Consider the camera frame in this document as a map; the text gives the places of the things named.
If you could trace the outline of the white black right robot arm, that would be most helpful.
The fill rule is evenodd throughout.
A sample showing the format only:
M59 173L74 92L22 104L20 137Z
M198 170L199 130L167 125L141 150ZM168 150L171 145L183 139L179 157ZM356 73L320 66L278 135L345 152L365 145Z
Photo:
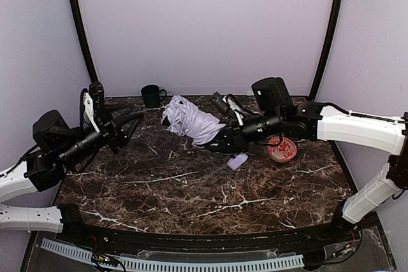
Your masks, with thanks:
M332 224L357 224L391 196L407 189L407 117L380 117L345 110L333 103L293 104L281 77L252 84L261 115L223 127L205 144L213 152L241 153L271 135L315 141L342 141L389 153L382 170L337 208Z

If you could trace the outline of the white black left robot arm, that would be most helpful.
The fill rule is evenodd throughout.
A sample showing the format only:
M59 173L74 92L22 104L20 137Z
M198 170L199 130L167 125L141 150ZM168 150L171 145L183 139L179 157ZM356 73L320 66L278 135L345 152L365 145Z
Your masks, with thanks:
M66 233L80 228L82 216L74 204L29 208L5 202L55 187L77 165L90 164L104 147L118 153L143 118L130 104L105 104L100 82L80 93L78 127L70 128L58 110L42 115L33 124L35 145L1 172L1 230Z

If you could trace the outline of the lavender folding umbrella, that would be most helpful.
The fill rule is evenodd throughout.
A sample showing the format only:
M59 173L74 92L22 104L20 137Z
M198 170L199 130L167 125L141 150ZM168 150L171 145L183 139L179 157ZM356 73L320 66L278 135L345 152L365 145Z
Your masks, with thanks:
M198 106L180 95L173 96L165 106L161 124L177 136L190 138L194 147L202 149L226 125L219 118L200 110ZM228 167L236 170L247 159L246 153L232 154Z

